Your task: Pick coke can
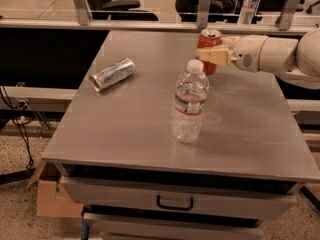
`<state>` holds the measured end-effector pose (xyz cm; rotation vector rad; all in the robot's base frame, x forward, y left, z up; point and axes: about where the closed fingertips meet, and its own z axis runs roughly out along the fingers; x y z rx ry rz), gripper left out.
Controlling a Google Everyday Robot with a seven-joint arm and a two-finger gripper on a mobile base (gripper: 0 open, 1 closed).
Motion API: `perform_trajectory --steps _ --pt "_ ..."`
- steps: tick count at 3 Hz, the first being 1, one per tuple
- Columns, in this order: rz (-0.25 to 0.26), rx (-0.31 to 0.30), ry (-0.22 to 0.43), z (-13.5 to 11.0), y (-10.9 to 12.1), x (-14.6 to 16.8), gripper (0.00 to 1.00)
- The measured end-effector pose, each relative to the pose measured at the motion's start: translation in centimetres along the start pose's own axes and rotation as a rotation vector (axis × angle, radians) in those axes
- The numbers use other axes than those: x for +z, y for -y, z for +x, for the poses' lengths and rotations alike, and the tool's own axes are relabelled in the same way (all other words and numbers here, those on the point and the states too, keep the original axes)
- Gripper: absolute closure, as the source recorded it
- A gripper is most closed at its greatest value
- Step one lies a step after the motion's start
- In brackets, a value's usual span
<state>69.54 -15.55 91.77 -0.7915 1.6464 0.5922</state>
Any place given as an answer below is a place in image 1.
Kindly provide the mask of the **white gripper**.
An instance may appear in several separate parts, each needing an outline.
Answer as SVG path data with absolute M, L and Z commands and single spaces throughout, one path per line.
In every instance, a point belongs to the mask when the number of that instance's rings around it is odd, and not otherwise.
M 202 62 L 210 62 L 219 66 L 233 64 L 240 70 L 259 71 L 259 57 L 267 40 L 265 35 L 228 36 L 222 38 L 222 44 L 233 48 L 212 48 L 209 51 L 197 49 L 196 57 Z

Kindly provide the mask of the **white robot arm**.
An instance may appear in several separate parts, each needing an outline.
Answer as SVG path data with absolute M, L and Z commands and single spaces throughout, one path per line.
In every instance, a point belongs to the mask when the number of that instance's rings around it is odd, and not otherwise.
M 197 57 L 211 64 L 247 72 L 267 72 L 282 81 L 306 88 L 320 88 L 320 30 L 300 39 L 246 35 L 223 38 L 215 47 L 198 48 Z

